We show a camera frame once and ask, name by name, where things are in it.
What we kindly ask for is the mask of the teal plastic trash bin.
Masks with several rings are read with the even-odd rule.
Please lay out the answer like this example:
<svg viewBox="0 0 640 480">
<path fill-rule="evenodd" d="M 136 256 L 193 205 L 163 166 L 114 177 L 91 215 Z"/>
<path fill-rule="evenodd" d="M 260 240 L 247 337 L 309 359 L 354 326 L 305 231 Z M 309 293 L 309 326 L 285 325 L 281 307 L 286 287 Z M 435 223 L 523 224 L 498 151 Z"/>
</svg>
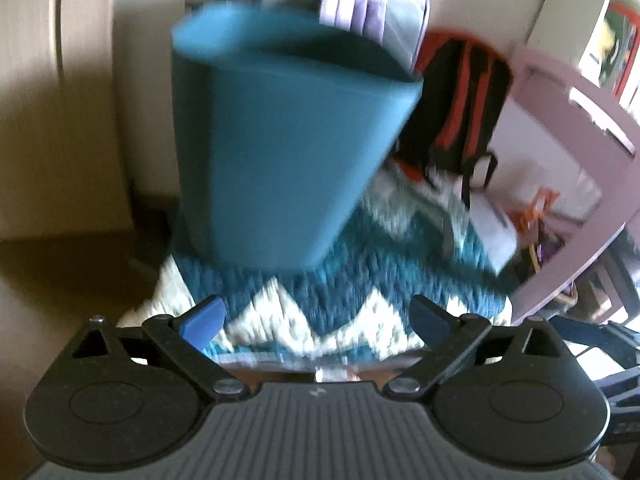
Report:
<svg viewBox="0 0 640 480">
<path fill-rule="evenodd" d="M 193 248 L 273 271 L 324 258 L 422 92 L 373 40 L 239 1 L 172 29 L 171 83 Z"/>
</svg>

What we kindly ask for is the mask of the pink wooden shelf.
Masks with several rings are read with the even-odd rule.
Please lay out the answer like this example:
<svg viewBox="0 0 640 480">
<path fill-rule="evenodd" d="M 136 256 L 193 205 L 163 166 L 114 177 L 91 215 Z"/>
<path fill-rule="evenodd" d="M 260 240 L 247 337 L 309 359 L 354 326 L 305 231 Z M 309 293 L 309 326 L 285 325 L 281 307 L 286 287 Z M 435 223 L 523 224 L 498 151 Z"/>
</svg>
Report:
<svg viewBox="0 0 640 480">
<path fill-rule="evenodd" d="M 491 148 L 499 165 L 487 190 L 508 211 L 540 188 L 559 193 L 551 220 L 566 245 L 512 292 L 521 323 L 578 278 L 639 215 L 639 125 L 611 92 L 550 54 L 518 46 L 514 81 Z"/>
</svg>

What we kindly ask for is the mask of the beige wardrobe door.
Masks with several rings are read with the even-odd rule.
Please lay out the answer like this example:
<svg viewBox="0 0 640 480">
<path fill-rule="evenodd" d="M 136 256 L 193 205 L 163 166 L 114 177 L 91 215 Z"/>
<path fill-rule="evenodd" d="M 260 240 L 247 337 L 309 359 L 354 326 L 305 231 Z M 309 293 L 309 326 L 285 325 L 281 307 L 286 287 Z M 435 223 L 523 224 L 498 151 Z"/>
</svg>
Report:
<svg viewBox="0 0 640 480">
<path fill-rule="evenodd" d="M 113 0 L 1 0 L 1 237 L 132 227 Z"/>
</svg>

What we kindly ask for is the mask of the black orange backpack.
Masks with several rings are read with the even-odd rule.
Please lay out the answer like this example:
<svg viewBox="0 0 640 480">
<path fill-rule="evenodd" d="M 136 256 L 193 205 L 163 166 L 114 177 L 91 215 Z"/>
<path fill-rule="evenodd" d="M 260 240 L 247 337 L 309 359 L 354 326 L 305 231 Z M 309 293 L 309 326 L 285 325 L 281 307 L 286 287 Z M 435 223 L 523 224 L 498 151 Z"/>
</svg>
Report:
<svg viewBox="0 0 640 480">
<path fill-rule="evenodd" d="M 431 184 L 433 169 L 460 177 L 469 205 L 477 164 L 487 162 L 485 184 L 498 166 L 489 143 L 513 82 L 509 62 L 483 40 L 435 29 L 425 34 L 414 70 L 423 78 L 422 94 L 394 159 L 413 181 Z"/>
</svg>

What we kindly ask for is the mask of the teal white zigzag rug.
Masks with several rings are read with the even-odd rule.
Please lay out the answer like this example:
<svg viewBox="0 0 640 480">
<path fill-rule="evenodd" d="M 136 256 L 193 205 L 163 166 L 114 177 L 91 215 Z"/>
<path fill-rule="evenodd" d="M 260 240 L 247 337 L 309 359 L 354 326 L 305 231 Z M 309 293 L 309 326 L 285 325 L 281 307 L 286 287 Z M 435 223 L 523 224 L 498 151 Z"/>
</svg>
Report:
<svg viewBox="0 0 640 480">
<path fill-rule="evenodd" d="M 460 188 L 443 174 L 414 182 L 394 162 L 371 180 L 324 259 L 299 273 L 212 266 L 178 226 L 153 296 L 120 318 L 134 327 L 180 315 L 208 296 L 226 306 L 203 353 L 224 364 L 287 368 L 375 363 L 419 349 L 412 297 L 498 325 L 512 306 Z"/>
</svg>

